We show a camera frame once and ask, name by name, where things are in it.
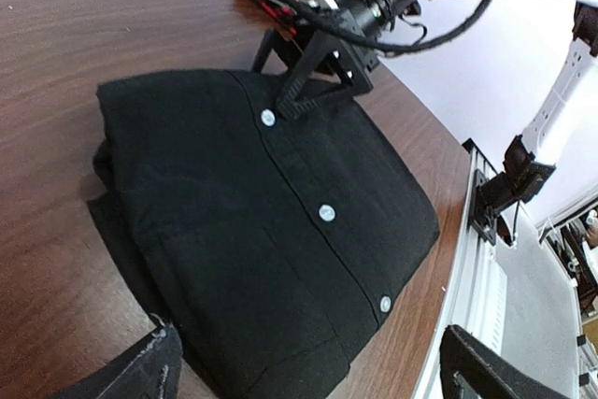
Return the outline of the black long sleeve shirt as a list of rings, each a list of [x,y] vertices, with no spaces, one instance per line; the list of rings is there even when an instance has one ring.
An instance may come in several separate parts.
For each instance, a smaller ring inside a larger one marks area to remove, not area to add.
[[[324,398],[439,235],[434,208],[349,95],[297,119],[283,77],[179,70],[96,92],[97,229],[225,398]]]

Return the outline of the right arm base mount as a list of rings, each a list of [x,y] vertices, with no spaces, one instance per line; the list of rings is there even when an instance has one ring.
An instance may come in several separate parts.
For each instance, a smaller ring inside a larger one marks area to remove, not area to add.
[[[468,223],[491,245],[496,244],[497,236],[507,244],[514,242],[515,232],[508,231],[501,214],[518,202],[532,200],[556,169],[555,165],[539,163],[524,146],[522,135],[516,135],[505,151],[503,167],[493,178],[479,169],[473,177]]]

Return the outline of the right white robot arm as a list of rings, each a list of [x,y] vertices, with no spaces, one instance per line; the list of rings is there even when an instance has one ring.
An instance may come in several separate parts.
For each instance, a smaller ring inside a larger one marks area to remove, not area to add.
[[[493,0],[459,38],[384,64],[494,164],[532,119],[572,39],[576,0]]]

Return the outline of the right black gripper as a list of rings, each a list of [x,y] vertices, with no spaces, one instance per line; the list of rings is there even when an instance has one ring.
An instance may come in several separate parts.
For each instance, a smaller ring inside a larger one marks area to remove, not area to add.
[[[324,100],[341,94],[359,96],[372,91],[369,74],[377,67],[378,59],[371,49],[311,24],[298,28],[298,48],[300,56],[275,101],[276,110],[283,118],[298,119]],[[250,71],[262,73],[272,53],[288,66],[287,50],[288,41],[279,30],[266,30]],[[338,82],[325,86],[322,91],[311,89],[308,84],[315,75],[336,76]]]

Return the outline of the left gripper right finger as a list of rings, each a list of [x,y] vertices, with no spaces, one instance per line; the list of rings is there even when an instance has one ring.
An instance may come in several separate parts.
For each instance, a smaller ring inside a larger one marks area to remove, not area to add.
[[[444,398],[565,398],[524,375],[460,325],[451,324],[440,345],[440,380]]]

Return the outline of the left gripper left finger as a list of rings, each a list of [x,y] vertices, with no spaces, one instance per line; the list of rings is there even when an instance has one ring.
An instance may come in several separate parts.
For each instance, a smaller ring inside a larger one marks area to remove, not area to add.
[[[178,396],[182,344],[176,328],[164,324],[106,366],[54,398],[160,398]]]

